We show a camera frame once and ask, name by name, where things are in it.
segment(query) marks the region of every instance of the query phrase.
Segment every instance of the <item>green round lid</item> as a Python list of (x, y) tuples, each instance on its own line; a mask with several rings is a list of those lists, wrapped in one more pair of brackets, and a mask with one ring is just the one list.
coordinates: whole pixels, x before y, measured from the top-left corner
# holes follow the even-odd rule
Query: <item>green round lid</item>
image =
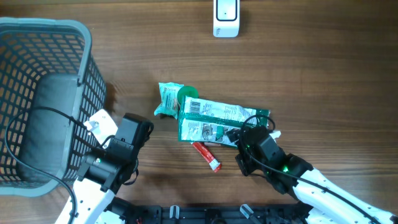
[(177, 93), (178, 103), (182, 103), (184, 96), (190, 96), (192, 98), (198, 98), (198, 90), (192, 86), (183, 86)]

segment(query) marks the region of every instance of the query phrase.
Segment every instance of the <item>small teal packet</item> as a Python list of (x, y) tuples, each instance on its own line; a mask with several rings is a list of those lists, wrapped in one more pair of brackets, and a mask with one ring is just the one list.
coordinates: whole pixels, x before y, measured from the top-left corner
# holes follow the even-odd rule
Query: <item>small teal packet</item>
[(155, 110), (155, 116), (158, 114), (166, 114), (178, 118), (178, 91), (184, 85), (177, 83), (159, 83), (160, 97), (162, 102)]

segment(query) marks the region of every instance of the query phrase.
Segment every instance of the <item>barcode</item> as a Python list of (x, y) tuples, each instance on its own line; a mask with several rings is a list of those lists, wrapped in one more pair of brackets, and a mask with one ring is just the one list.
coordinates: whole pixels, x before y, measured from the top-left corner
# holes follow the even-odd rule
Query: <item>barcode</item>
[(200, 113), (200, 103), (191, 101), (189, 106), (189, 113)]

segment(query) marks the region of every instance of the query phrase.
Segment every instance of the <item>plastic basket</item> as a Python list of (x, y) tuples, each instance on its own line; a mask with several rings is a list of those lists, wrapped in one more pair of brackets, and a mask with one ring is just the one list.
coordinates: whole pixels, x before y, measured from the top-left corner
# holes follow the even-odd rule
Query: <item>plastic basket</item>
[[(91, 34), (77, 21), (0, 18), (0, 195), (35, 197), (57, 182), (26, 169), (4, 146), (18, 111), (48, 106), (84, 122), (101, 109), (106, 85), (91, 55)], [(51, 111), (20, 116), (8, 133), (22, 161), (69, 184), (82, 155), (96, 144), (88, 131)]]

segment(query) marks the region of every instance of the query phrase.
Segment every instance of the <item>wood grain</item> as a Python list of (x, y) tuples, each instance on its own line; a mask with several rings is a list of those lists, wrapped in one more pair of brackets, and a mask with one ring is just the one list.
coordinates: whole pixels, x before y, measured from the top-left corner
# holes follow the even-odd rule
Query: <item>wood grain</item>
[[(353, 195), (398, 213), (398, 4), (390, 1), (243, 1), (235, 39), (212, 35), (212, 2), (3, 6), (2, 16), (82, 21), (108, 87), (107, 109), (153, 120), (136, 184), (137, 205), (292, 203), (243, 177), (236, 151), (211, 148), (214, 174), (177, 122), (153, 115), (158, 82), (202, 98), (272, 111), (278, 143)], [(67, 193), (1, 197), (2, 223), (53, 223)]]

